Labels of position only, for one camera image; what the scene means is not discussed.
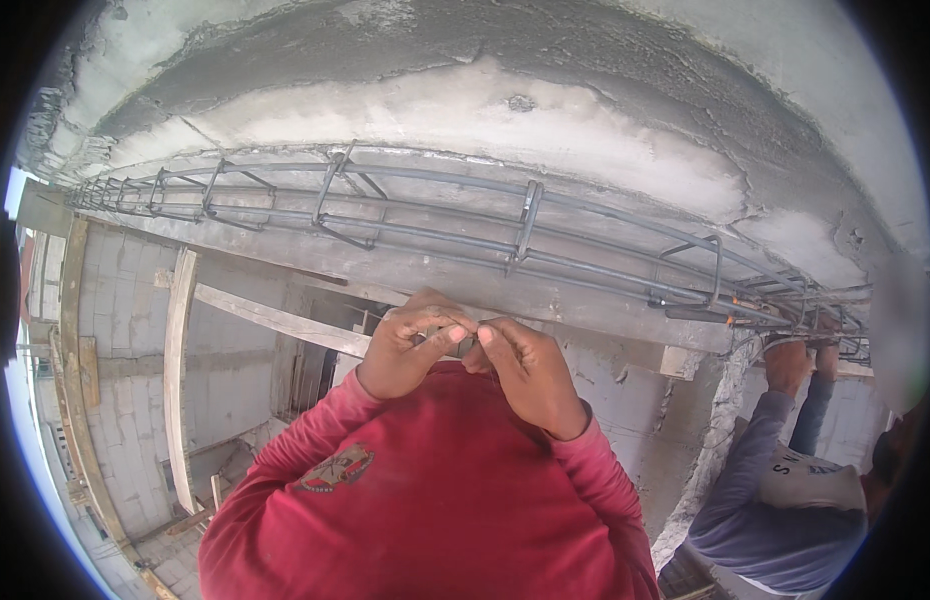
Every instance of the concrete ceiling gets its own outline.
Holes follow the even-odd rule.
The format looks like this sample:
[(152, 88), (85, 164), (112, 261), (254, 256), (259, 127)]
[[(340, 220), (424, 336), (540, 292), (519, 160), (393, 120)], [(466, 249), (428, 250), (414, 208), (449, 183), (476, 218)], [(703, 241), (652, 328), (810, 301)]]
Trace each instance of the concrete ceiling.
[(60, 65), (19, 145), (53, 183), (358, 138), (558, 178), (830, 287), (897, 249), (930, 266), (902, 115), (830, 2), (128, 0)]

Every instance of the red long-sleeve shirt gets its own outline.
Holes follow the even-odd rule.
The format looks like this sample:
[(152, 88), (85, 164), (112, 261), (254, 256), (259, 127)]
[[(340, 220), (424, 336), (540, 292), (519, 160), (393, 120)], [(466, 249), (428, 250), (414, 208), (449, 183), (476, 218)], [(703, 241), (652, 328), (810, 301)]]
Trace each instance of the red long-sleeve shirt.
[(198, 565), (209, 600), (658, 598), (598, 423), (555, 440), (452, 362), (383, 404), (349, 373), (261, 451)]

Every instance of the printed logo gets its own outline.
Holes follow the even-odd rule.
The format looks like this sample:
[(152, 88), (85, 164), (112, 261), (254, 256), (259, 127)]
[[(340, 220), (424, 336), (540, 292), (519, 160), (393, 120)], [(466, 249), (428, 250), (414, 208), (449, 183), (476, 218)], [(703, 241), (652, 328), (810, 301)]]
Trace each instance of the printed logo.
[(373, 459), (375, 452), (366, 452), (360, 444), (353, 443), (306, 473), (299, 484), (309, 492), (332, 492), (339, 484), (358, 481)]

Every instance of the wooden plank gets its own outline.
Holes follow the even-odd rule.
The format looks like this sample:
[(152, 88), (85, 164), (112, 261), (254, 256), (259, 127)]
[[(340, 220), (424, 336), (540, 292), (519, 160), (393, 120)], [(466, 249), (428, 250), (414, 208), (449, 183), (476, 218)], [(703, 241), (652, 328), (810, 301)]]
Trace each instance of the wooden plank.
[(96, 338), (87, 336), (78, 340), (78, 368), (82, 375), (82, 398), (85, 409), (96, 408), (101, 403), (99, 395), (99, 354)]
[(168, 457), (171, 463), (175, 494), (182, 508), (190, 515), (199, 511), (195, 504), (192, 471), (189, 467), (186, 439), (185, 402), (185, 351), (189, 338), (189, 312), (195, 292), (195, 268), (198, 254), (185, 247), (175, 263), (175, 278), (168, 296), (168, 316), (165, 321), (164, 343), (164, 421), (168, 438)]
[(142, 556), (128, 539), (119, 515), (112, 503), (105, 479), (99, 468), (99, 458), (92, 444), (88, 416), (85, 412), (85, 396), (82, 391), (82, 375), (79, 362), (78, 341), (78, 291), (82, 282), (82, 264), (85, 260), (85, 241), (88, 238), (88, 222), (75, 218), (64, 248), (62, 263), (62, 300), (59, 311), (58, 331), (50, 336), (52, 366), (58, 365), (61, 378), (60, 402), (64, 400), (65, 414), (74, 437), (75, 453), (87, 486), (91, 507), (98, 514), (109, 537), (121, 550), (133, 570), (156, 596), (162, 600), (178, 600), (171, 589), (148, 567), (142, 565)]
[(59, 335), (52, 335), (52, 353), (62, 365), (62, 388), (68, 424), (75, 439), (78, 462), (85, 475), (90, 491), (91, 503), (98, 512), (111, 538), (119, 547), (128, 544), (122, 523), (109, 497), (105, 480), (99, 468), (92, 434), (85, 413), (85, 400), (82, 394), (82, 376), (79, 367), (78, 345), (78, 290), (82, 279), (82, 263), (85, 258), (85, 240), (88, 236), (88, 223), (75, 220), (64, 250), (62, 266), (62, 308), (59, 322)]
[(207, 508), (205, 510), (198, 510), (195, 514), (190, 514), (189, 516), (178, 521), (168, 529), (164, 530), (164, 534), (167, 536), (178, 536), (189, 531), (193, 527), (197, 526), (199, 523), (204, 522), (207, 519), (210, 519), (216, 513), (216, 509)]
[(69, 406), (65, 402), (65, 378), (63, 376), (61, 354), (49, 346), (51, 353), (52, 376), (55, 379), (55, 395), (58, 397), (58, 410), (62, 416), (62, 435), (68, 450), (68, 460), (71, 462), (71, 471), (78, 481), (85, 481), (82, 473), (82, 462), (78, 458), (78, 446), (75, 444), (75, 435), (72, 433), (72, 422), (69, 420)]
[[(178, 274), (176, 273), (172, 290), (175, 289), (174, 286), (177, 283)], [(339, 351), (339, 353), (363, 358), (365, 352), (368, 351), (368, 343), (372, 339), (371, 336), (362, 333), (328, 325), (311, 318), (292, 315), (277, 308), (265, 306), (201, 283), (195, 285), (194, 289), (195, 300), (206, 305), (220, 308), (232, 315), (237, 315), (252, 323), (257, 323), (305, 342), (331, 348), (334, 351)]]
[(211, 498), (215, 503), (215, 510), (222, 506), (222, 480), (218, 473), (211, 475)]

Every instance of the hand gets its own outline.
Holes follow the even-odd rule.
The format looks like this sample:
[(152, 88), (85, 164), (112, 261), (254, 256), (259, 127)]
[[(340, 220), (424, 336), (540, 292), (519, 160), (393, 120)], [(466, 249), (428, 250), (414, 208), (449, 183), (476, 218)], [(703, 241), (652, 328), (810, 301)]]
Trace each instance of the hand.
[[(825, 314), (818, 315), (818, 323), (826, 330), (842, 330), (837, 321)], [(819, 347), (815, 353), (815, 370), (818, 371), (819, 377), (826, 381), (837, 381), (839, 379), (838, 342)]]
[(469, 373), (494, 367), (515, 414), (557, 440), (578, 438), (588, 426), (585, 407), (552, 336), (511, 318), (493, 318), (478, 328), (478, 344), (462, 364)]
[[(431, 326), (441, 329), (419, 343), (421, 332)], [(355, 368), (358, 383), (380, 402), (405, 396), (422, 383), (435, 361), (478, 327), (458, 304), (430, 287), (422, 288), (381, 318), (365, 358)]]
[(812, 369), (812, 357), (805, 342), (779, 343), (765, 353), (765, 378), (770, 392), (782, 392), (792, 398)]

